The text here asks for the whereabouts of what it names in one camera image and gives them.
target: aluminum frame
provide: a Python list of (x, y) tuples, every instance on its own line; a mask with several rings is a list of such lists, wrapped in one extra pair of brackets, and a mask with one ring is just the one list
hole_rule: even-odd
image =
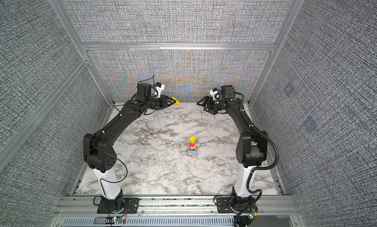
[[(250, 105), (248, 105), (248, 108), (249, 108), (250, 117), (251, 117), (253, 123), (258, 128), (261, 128), (260, 125), (259, 125), (259, 123), (258, 123), (258, 121), (257, 121), (257, 117), (256, 117), (256, 114), (255, 114), (253, 108)], [(274, 158), (272, 157), (271, 152), (270, 152), (269, 149), (267, 149), (266, 161), (267, 161), (268, 164), (272, 164), (273, 161), (274, 161)], [(271, 172), (272, 178), (274, 180), (274, 184), (275, 184), (277, 192), (280, 195), (285, 195), (286, 192), (285, 192), (285, 188), (283, 186), (283, 182), (281, 181), (281, 178), (280, 178), (280, 175), (279, 175), (279, 171), (277, 170), (276, 167), (274, 167), (274, 168), (270, 169), (270, 172)]]
[(39, 109), (29, 118), (24, 126), (0, 151), (0, 172), (7, 166), (8, 162), (18, 152), (22, 145), (27, 141), (34, 130), (39, 126), (42, 120), (47, 116), (50, 110), (55, 106), (58, 100), (63, 96), (66, 90), (76, 80), (81, 71), (88, 65), (86, 59), (83, 59), (60, 83), (59, 87), (49, 96), (49, 98), (39, 107)]
[(88, 43), (83, 42), (84, 50), (268, 50), (273, 51), (275, 44), (179, 44), (179, 43)]
[(252, 94), (251, 94), (249, 101), (248, 101), (249, 104), (251, 104), (251, 105), (254, 104), (255, 100), (257, 99), (258, 94), (260, 93), (260, 91), (263, 87), (263, 84), (266, 81), (266, 78), (271, 71), (272, 66), (274, 65), (276, 57), (278, 56), (279, 51), (280, 51), (281, 47), (283, 46), (283, 43), (285, 42), (285, 39), (286, 39), (286, 37), (287, 37), (287, 35), (288, 35), (292, 25), (293, 25), (293, 22), (295, 21), (297, 13), (299, 12), (303, 2), (304, 2), (304, 0), (293, 0), (292, 4), (290, 6), (289, 12), (288, 12), (287, 16), (285, 17), (283, 25), (280, 29), (279, 35), (277, 36), (277, 39), (276, 39), (276, 42), (275, 42), (276, 48), (275, 48), (274, 51), (272, 51), (272, 53), (268, 57), (266, 64), (265, 64), (257, 82), (255, 83)]
[(95, 67), (92, 59), (86, 53), (86, 51), (82, 48), (81, 38), (78, 35), (75, 27), (73, 26), (73, 23), (71, 19), (69, 18), (63, 4), (61, 3), (60, 0), (49, 0), (49, 1), (52, 8), (54, 8), (55, 10), (55, 13), (58, 15), (61, 23), (63, 24), (63, 27), (65, 28), (69, 37), (71, 38), (73, 44), (76, 46), (77, 51), (79, 52), (79, 54), (81, 55), (83, 59), (89, 61), (89, 71), (92, 75), (93, 80), (96, 82), (98, 88), (100, 89), (103, 97), (106, 99), (106, 102), (109, 105), (112, 105), (113, 97), (111, 96), (109, 89), (107, 88), (103, 78), (101, 77), (100, 73)]
[[(113, 107), (109, 107), (107, 109), (106, 116), (103, 119), (103, 122), (102, 122), (100, 128), (104, 127), (107, 124), (107, 122), (109, 121), (109, 118), (111, 116), (112, 111), (113, 111)], [(78, 174), (78, 176), (76, 178), (75, 184), (73, 185), (71, 191), (69, 192), (69, 196), (73, 196), (75, 194), (76, 189), (78, 188), (79, 183), (81, 182), (87, 168), (88, 168), (88, 164), (86, 162), (84, 162), (84, 164), (81, 167), (80, 173)]]
[[(130, 195), (140, 198), (137, 214), (128, 216), (233, 216), (234, 213), (218, 213), (214, 195)], [(107, 216), (97, 214), (94, 196), (62, 197), (53, 214), (50, 227), (59, 227), (64, 217)], [(289, 215), (293, 227), (305, 227), (295, 197), (290, 195), (262, 195), (258, 200), (259, 215)]]

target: marble tabletop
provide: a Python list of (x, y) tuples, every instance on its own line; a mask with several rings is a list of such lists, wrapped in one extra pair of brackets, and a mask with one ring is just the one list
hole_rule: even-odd
[[(113, 109), (110, 119), (117, 113)], [(192, 135), (197, 138), (197, 159), (186, 156)], [(195, 103), (142, 115), (113, 146), (128, 168), (126, 179), (119, 185), (124, 194), (229, 194), (238, 174), (238, 138), (237, 127), (228, 114), (213, 116)], [(115, 165), (115, 173), (118, 180), (125, 175), (120, 162)], [(263, 195), (277, 194), (268, 170), (258, 170), (250, 187), (262, 189)], [(88, 168), (76, 195), (100, 193), (101, 186)]]

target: stacked blocks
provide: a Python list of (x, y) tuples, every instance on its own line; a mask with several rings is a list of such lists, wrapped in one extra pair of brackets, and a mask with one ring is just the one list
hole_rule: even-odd
[(198, 148), (195, 146), (195, 141), (196, 138), (194, 136), (191, 136), (187, 156), (191, 157), (192, 159), (196, 159), (198, 157)]

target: blue block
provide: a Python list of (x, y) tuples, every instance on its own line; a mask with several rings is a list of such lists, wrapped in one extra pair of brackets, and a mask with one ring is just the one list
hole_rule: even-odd
[(198, 155), (198, 152), (197, 152), (197, 151), (193, 151), (193, 152), (192, 152), (192, 151), (189, 151), (189, 152), (188, 152), (188, 155), (189, 155), (189, 156), (197, 156), (197, 155)]

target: gray fabric wall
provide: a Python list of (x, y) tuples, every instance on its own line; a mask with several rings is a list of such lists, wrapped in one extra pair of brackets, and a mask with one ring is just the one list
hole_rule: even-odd
[(91, 50), (89, 54), (114, 100), (125, 102), (136, 92), (137, 82), (153, 74), (166, 85), (163, 94), (179, 101), (198, 101), (211, 89), (228, 84), (248, 98), (269, 52)]
[(48, 226), (84, 164), (82, 138), (100, 128), (107, 108), (84, 69), (0, 173), (0, 226)]
[(48, 0), (0, 0), (0, 150), (81, 57)]
[[(0, 149), (81, 57), (48, 0), (0, 0)], [(82, 167), (82, 137), (107, 104), (89, 71), (73, 85), (0, 172), (0, 226), (47, 226)]]
[(61, 0), (84, 42), (274, 43), (292, 0)]
[(308, 226), (377, 226), (377, 0), (305, 0), (253, 105)]

